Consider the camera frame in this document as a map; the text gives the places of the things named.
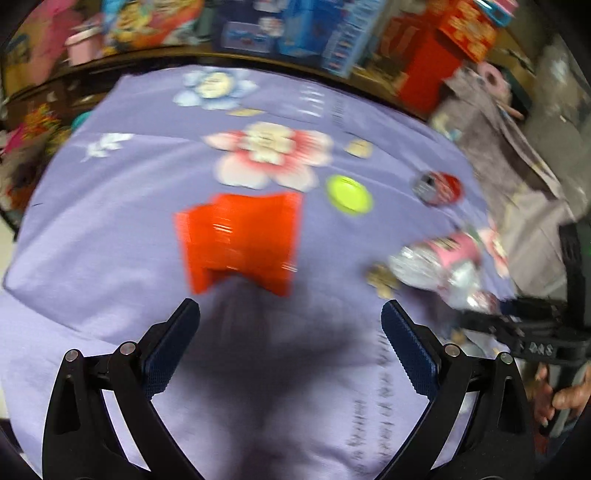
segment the finger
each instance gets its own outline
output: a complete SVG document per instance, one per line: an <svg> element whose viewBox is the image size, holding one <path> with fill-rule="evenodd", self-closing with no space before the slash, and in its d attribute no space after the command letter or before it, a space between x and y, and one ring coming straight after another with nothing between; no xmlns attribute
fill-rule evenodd
<svg viewBox="0 0 591 480"><path fill-rule="evenodd" d="M539 415L537 413L534 413L534 420L536 423L543 425L544 427L548 426L548 419L546 417L544 417L543 415Z"/></svg>
<svg viewBox="0 0 591 480"><path fill-rule="evenodd" d="M534 418L552 420L556 410L553 407L537 408L534 412Z"/></svg>
<svg viewBox="0 0 591 480"><path fill-rule="evenodd" d="M574 387L560 390L552 399L552 406L559 410L565 408L580 408L589 400L590 391L584 385L575 385Z"/></svg>
<svg viewBox="0 0 591 480"><path fill-rule="evenodd" d="M547 383L538 385L535 392L534 402L536 406L549 407L552 403L552 395L554 390Z"/></svg>
<svg viewBox="0 0 591 480"><path fill-rule="evenodd" d="M535 379L541 382L542 380L546 380L546 378L548 378L548 367L545 364L539 364L538 371L535 373Z"/></svg>

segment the pink label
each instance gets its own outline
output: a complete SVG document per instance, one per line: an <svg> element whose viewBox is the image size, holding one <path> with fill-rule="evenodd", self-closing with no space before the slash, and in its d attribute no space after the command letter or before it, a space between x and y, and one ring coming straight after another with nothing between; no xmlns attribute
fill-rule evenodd
<svg viewBox="0 0 591 480"><path fill-rule="evenodd" d="M476 265L480 263L476 241L464 232L429 240L426 244L437 254L445 269L462 260L472 260Z"/></svg>

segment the orange toy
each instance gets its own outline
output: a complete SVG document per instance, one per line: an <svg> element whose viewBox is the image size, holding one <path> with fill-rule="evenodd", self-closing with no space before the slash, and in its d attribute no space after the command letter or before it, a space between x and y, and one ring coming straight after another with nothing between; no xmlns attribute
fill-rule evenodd
<svg viewBox="0 0 591 480"><path fill-rule="evenodd" d="M224 194L176 215L191 288L202 293L240 273L276 295L289 293L301 195Z"/></svg>

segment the floral print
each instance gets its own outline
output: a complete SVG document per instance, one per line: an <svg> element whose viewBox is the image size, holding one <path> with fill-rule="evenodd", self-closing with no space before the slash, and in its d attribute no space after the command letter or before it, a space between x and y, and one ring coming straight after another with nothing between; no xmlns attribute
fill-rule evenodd
<svg viewBox="0 0 591 480"><path fill-rule="evenodd" d="M239 100L254 92L256 83L247 80L245 69L204 67L184 75L185 89L174 97L179 106L201 106L205 110L237 108Z"/></svg>
<svg viewBox="0 0 591 480"><path fill-rule="evenodd" d="M267 122L249 125L244 131L209 135L204 141L229 152L218 161L216 177L232 186L262 189L273 179L308 192L318 185L311 167L332 162L333 142L328 135Z"/></svg>

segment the wooden shelf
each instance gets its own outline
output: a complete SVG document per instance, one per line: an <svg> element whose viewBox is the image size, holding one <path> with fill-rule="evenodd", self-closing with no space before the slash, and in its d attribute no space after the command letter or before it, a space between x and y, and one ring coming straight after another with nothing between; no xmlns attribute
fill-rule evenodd
<svg viewBox="0 0 591 480"><path fill-rule="evenodd" d="M88 63L76 65L73 67L64 66L60 68L56 74L52 75L52 77L50 77L44 84L26 87L25 89L20 90L16 94L12 95L10 102L35 95L44 88L44 85L54 82L55 80L75 79L76 77L83 74L95 74L104 72L106 70L116 70L117 68L123 69L126 66L131 66L139 61L156 59L170 59L172 61L174 61L174 59L185 59L185 61L188 59L194 59L196 63L199 64L211 64L228 67L247 66L251 68L277 71L310 80L317 80L335 89L345 90L349 93L366 97L370 100L403 110L410 115L424 120L424 116L420 115L418 112L409 111L407 108L404 108L387 91L385 91L383 88L379 88L379 86L373 87L371 82L368 82L367 78L364 78L363 76L354 74L350 78L344 79L322 70L312 69L310 67L294 63L287 63L277 59L213 51L210 44L202 44L199 46L159 47L149 50L137 50L103 57L101 59L93 60Z"/></svg>

